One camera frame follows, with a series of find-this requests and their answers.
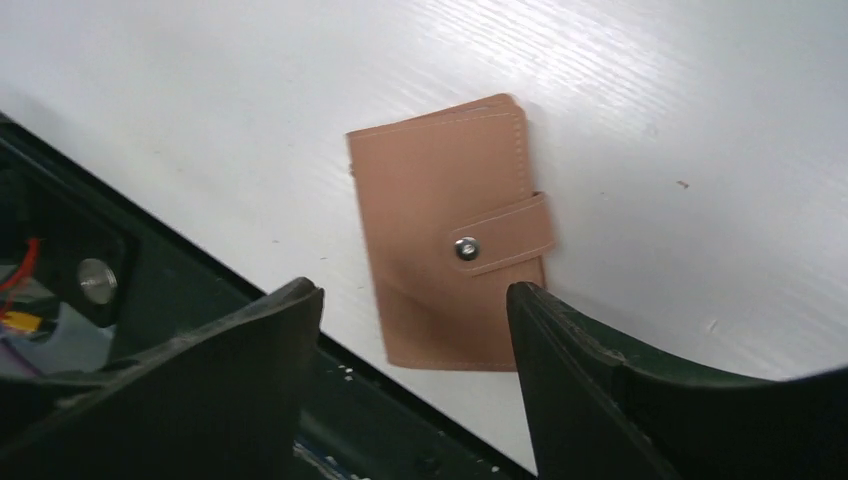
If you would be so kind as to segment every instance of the tabletop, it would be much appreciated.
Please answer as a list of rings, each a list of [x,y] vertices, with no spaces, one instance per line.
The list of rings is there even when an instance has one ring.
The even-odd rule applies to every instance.
[[[527,111],[556,295],[714,367],[848,361],[848,3],[7,0],[0,111],[534,470],[512,373],[386,364],[346,132]]]

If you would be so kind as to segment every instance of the metal snap button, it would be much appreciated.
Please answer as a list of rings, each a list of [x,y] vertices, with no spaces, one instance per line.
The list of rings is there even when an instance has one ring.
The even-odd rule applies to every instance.
[[[456,256],[470,262],[480,256],[480,243],[474,237],[462,237],[453,244]]]

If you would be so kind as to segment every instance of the brown wallet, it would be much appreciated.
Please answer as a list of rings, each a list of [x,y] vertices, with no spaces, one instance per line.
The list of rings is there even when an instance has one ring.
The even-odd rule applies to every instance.
[[[348,134],[390,363],[515,370],[507,287],[556,241],[506,94]]]

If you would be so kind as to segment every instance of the white surface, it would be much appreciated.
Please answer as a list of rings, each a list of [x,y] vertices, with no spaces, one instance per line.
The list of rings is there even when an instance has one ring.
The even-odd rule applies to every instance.
[[[262,288],[313,278],[328,334],[532,468],[514,375],[385,364],[343,134],[515,94],[554,293],[801,375],[848,360],[845,25],[827,1],[5,0],[0,110]]]

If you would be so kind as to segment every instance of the red wire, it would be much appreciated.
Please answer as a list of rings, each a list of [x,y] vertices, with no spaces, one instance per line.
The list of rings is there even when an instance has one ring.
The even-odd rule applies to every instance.
[[[21,261],[21,266],[18,267],[18,271],[14,275],[0,284],[0,292],[10,289],[20,283],[22,279],[32,276],[35,270],[35,260],[38,258],[39,242],[37,238],[30,238],[27,240],[27,244],[29,248],[23,261]]]

